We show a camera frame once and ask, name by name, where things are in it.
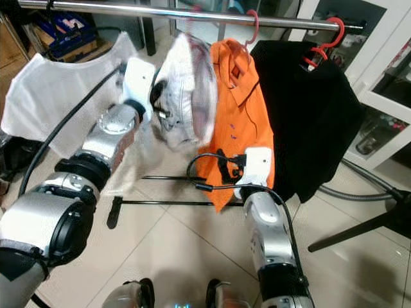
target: clothes hanger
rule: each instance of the clothes hanger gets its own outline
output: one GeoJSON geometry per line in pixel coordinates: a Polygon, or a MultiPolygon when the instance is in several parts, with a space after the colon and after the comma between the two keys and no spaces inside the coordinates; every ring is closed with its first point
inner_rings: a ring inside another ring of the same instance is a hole
{"type": "MultiPolygon", "coordinates": [[[[327,54],[324,50],[326,48],[332,48],[332,47],[335,47],[336,45],[338,45],[340,43],[340,41],[342,40],[342,38],[344,36],[344,32],[345,32],[344,22],[341,19],[339,19],[338,17],[330,17],[330,18],[327,19],[327,21],[333,21],[333,22],[337,23],[340,26],[340,33],[337,35],[336,39],[333,42],[323,43],[320,47],[313,47],[313,48],[310,49],[310,51],[314,51],[316,53],[319,53],[324,60],[328,60],[328,56],[327,56],[327,54]]],[[[317,63],[315,63],[314,61],[310,60],[307,57],[303,57],[302,59],[306,63],[308,63],[308,64],[310,64],[314,67],[319,66],[317,63]]]]}
{"type": "MultiPolygon", "coordinates": [[[[193,6],[192,9],[191,9],[191,12],[193,12],[193,13],[198,13],[198,12],[201,12],[201,11],[202,11],[202,8],[201,8],[201,5],[199,5],[199,4],[196,4],[196,5],[193,6]]],[[[192,18],[189,18],[188,21],[187,21],[187,23],[186,23],[186,35],[187,35],[187,38],[188,38],[188,42],[189,42],[189,44],[190,44],[190,48],[191,48],[191,49],[197,49],[197,50],[199,50],[201,53],[204,53],[204,51],[203,51],[202,48],[197,44],[197,42],[195,42],[195,41],[193,40],[193,37],[194,37],[194,36],[191,34],[192,28],[193,28],[193,19],[192,19],[192,18]]],[[[197,63],[199,58],[200,58],[200,55],[198,55],[197,58],[195,58],[195,59],[193,60],[193,63],[197,63]]]]}
{"type": "Polygon", "coordinates": [[[251,56],[250,56],[249,51],[247,49],[247,45],[254,43],[254,41],[257,38],[258,30],[259,30],[259,18],[258,18],[257,12],[255,10],[248,10],[247,15],[254,16],[254,18],[255,18],[254,24],[256,25],[256,27],[254,29],[254,34],[253,34],[251,40],[246,40],[244,45],[240,45],[240,47],[233,52],[234,68],[230,72],[230,81],[235,86],[237,86],[237,84],[238,84],[238,76],[239,75],[244,75],[244,73],[245,73],[245,71],[241,68],[241,65],[237,62],[237,57],[241,54],[241,52],[245,52],[247,54],[248,64],[250,64],[251,56]]]}

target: metal rail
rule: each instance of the metal rail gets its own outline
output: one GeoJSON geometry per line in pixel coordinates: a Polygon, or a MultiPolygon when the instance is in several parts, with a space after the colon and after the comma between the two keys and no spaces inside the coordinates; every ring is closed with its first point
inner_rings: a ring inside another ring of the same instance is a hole
{"type": "MultiPolygon", "coordinates": [[[[45,10],[47,0],[19,0],[22,8],[45,10]]],[[[109,3],[102,1],[54,1],[52,10],[83,13],[101,13],[133,17],[159,17],[168,19],[193,19],[195,21],[226,22],[229,24],[254,25],[254,18],[248,15],[231,15],[226,13],[192,12],[172,8],[109,3]]],[[[277,17],[260,17],[260,26],[293,28],[304,30],[339,31],[338,24],[329,21],[312,21],[309,19],[290,19],[277,17]]],[[[361,30],[361,26],[347,25],[347,30],[361,30]]]]}

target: white floor tile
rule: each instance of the white floor tile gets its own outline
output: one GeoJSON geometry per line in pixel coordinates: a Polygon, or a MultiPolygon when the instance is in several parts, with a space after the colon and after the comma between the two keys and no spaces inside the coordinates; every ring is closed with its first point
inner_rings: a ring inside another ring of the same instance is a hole
{"type": "Polygon", "coordinates": [[[254,308],[261,308],[261,305],[263,305],[263,298],[261,297],[261,293],[258,294],[258,298],[256,302],[254,303],[254,308]]]}
{"type": "Polygon", "coordinates": [[[117,227],[109,230],[106,221],[111,201],[103,197],[97,204],[93,228],[81,256],[57,267],[40,286],[53,307],[85,307],[164,213],[153,205],[123,205],[117,227]]]}
{"type": "MultiPolygon", "coordinates": [[[[350,194],[378,194],[381,191],[377,190],[373,184],[364,180],[362,177],[355,174],[348,167],[340,164],[334,178],[325,186],[338,191],[342,191],[350,194]]],[[[358,202],[358,201],[347,201],[338,199],[336,197],[324,194],[323,192],[317,191],[315,194],[317,197],[323,199],[324,201],[332,204],[332,206],[340,209],[346,214],[350,215],[358,221],[366,221],[375,216],[383,214],[387,211],[392,201],[374,201],[374,202],[358,202]]],[[[388,237],[402,247],[410,249],[411,240],[407,237],[402,236],[388,228],[381,227],[377,229],[377,232],[388,237]]]]}
{"type": "Polygon", "coordinates": [[[393,186],[411,190],[411,169],[392,159],[387,159],[373,173],[382,177],[393,186]]]}
{"type": "Polygon", "coordinates": [[[155,137],[156,126],[138,133],[136,145],[128,149],[122,165],[107,183],[104,195],[122,195],[125,200],[177,200],[184,181],[144,180],[144,175],[182,176],[189,159],[173,152],[155,137]]]}
{"type": "Polygon", "coordinates": [[[407,283],[404,290],[403,308],[411,308],[411,272],[410,265],[408,265],[407,283]]]}
{"type": "Polygon", "coordinates": [[[212,278],[231,281],[254,303],[258,282],[190,229],[165,213],[88,308],[101,307],[109,293],[126,280],[149,277],[155,288],[156,307],[190,303],[204,307],[212,278]]]}
{"type": "Polygon", "coordinates": [[[310,253],[308,245],[357,224],[313,197],[300,206],[294,228],[317,308],[401,307],[409,251],[369,232],[310,253]]]}
{"type": "MultiPolygon", "coordinates": [[[[179,200],[208,201],[205,194],[191,184],[184,186],[179,200]]],[[[298,197],[291,198],[287,204],[293,217],[299,206],[298,197]]],[[[251,234],[245,226],[243,207],[226,207],[216,213],[212,206],[172,205],[168,212],[257,277],[250,251],[251,234]]]]}

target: white fabric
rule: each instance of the white fabric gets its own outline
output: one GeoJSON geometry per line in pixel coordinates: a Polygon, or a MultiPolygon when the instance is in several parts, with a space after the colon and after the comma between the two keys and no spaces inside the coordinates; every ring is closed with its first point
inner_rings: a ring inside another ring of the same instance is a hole
{"type": "MultiPolygon", "coordinates": [[[[52,62],[36,54],[12,81],[1,129],[9,135],[44,141],[70,109],[131,56],[137,56],[137,51],[126,32],[108,53],[81,64],[52,62]]],[[[118,103],[121,87],[116,86],[117,78],[106,82],[50,144],[61,157],[70,157],[100,114],[118,103]]]]}
{"type": "Polygon", "coordinates": [[[218,100],[216,76],[209,48],[200,40],[181,33],[155,79],[166,81],[155,107],[168,115],[159,117],[162,135],[173,150],[210,142],[218,100]]]}

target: shirt collar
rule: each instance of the shirt collar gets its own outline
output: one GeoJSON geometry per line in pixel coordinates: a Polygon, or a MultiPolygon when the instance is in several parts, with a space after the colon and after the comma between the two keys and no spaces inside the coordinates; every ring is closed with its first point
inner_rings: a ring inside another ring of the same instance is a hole
{"type": "Polygon", "coordinates": [[[220,78],[231,91],[238,106],[240,106],[254,90],[254,87],[259,81],[257,71],[254,66],[254,60],[252,57],[244,52],[237,52],[242,48],[241,44],[232,38],[223,40],[217,44],[220,44],[219,48],[219,63],[220,63],[220,78]],[[240,67],[244,74],[240,74],[237,86],[234,86],[230,81],[231,70],[235,66],[234,56],[236,55],[235,62],[240,67]]]}

